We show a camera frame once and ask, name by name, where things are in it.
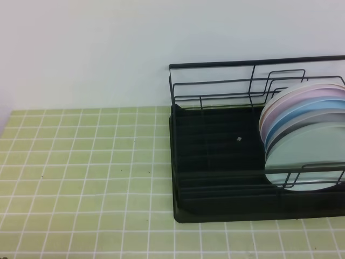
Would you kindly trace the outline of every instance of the black dish rack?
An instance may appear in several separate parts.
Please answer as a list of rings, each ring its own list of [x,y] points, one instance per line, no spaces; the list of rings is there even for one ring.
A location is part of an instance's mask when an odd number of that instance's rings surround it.
[[[286,58],[239,62],[171,64],[169,66],[171,117],[170,144],[174,218],[180,223],[300,219],[345,215],[345,185],[342,176],[345,163],[304,165],[301,168],[265,170],[265,151],[258,121],[265,103],[286,87],[273,85],[287,80],[337,79],[341,76],[307,76],[306,70],[273,70],[266,77],[255,77],[260,66],[338,62],[345,56]],[[251,67],[251,77],[231,80],[190,81],[174,83],[171,72],[182,69]],[[300,73],[300,76],[273,75]],[[263,82],[261,91],[253,84]],[[246,83],[247,90],[216,94],[175,95],[175,88],[190,85]],[[224,104],[205,106],[206,101]],[[246,104],[228,105],[241,100]],[[180,107],[176,103],[198,102]],[[301,184],[300,174],[340,171],[334,183],[322,190],[295,192],[289,188]],[[287,174],[285,182],[271,184],[266,174]],[[292,173],[298,173],[288,183]]]

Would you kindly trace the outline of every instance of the blue plate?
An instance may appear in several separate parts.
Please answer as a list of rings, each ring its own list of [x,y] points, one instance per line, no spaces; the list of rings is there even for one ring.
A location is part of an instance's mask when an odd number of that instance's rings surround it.
[[[268,130],[268,134],[265,140],[265,147],[267,147],[273,134],[285,123],[307,112],[322,109],[345,109],[345,99],[334,97],[319,97],[306,100],[292,106],[281,115],[279,115],[272,123],[272,126]]]

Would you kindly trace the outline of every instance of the white wall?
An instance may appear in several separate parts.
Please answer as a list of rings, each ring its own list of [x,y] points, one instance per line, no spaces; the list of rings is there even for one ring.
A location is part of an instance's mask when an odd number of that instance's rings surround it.
[[[1,0],[1,105],[170,105],[168,64],[345,54],[344,13],[343,0]]]

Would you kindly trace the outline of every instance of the plate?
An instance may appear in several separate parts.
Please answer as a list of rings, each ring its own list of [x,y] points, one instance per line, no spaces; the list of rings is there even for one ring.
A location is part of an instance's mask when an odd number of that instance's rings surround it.
[[[267,138],[271,138],[272,135],[285,123],[292,120],[293,118],[305,114],[307,112],[312,112],[316,110],[324,109],[345,109],[345,99],[334,98],[334,97],[319,97],[311,100],[303,101],[299,104],[292,106],[291,108],[284,111],[279,115],[269,129],[263,129],[261,132],[261,137],[263,142],[266,142]]]
[[[288,87],[284,90],[282,90],[281,92],[277,93],[274,97],[272,97],[265,105],[265,107],[263,108],[263,111],[261,112],[261,116],[260,116],[260,120],[259,120],[259,129],[261,129],[261,126],[262,126],[262,123],[263,123],[263,120],[265,119],[265,116],[266,116],[266,112],[267,110],[269,110],[271,108],[271,106],[276,102],[278,101],[280,98],[282,98],[283,96],[297,90],[297,89],[303,89],[305,87],[310,87],[310,86],[316,86],[316,85],[336,85],[336,86],[340,86],[340,87],[343,87],[345,88],[343,85],[340,85],[340,84],[337,84],[337,83],[334,83],[334,82],[329,82],[329,81],[324,81],[324,82],[321,82],[321,81],[318,81],[317,83],[315,82],[312,82],[312,81],[306,81],[304,83],[298,83],[294,86],[291,86],[291,87]]]
[[[302,101],[318,98],[318,97],[339,97],[345,98],[345,88],[337,85],[312,85],[310,87],[304,87],[293,91],[279,100],[277,100],[271,107],[266,111],[266,115],[262,120],[260,132],[267,130],[272,122],[285,110],[298,104]]]
[[[267,138],[265,142],[266,154],[270,152],[272,147],[283,137],[298,130],[299,128],[316,124],[320,122],[343,122],[345,121],[345,110],[343,109],[326,109],[308,112],[297,116],[281,126],[271,138]]]
[[[283,137],[271,149],[265,169],[301,168],[306,164],[339,163],[345,165],[345,122],[323,122],[300,128]],[[336,181],[342,171],[302,173],[297,183]],[[266,174],[274,185],[284,183],[288,174]],[[288,183],[293,183],[297,173],[290,175]],[[295,185],[288,190],[318,190],[335,183],[314,183]]]

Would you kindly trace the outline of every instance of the green tiled countertop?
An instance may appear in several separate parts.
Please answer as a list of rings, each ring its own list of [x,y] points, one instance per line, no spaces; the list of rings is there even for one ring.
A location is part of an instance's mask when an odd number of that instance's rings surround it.
[[[169,112],[12,112],[0,139],[0,257],[345,258],[342,217],[175,222]]]

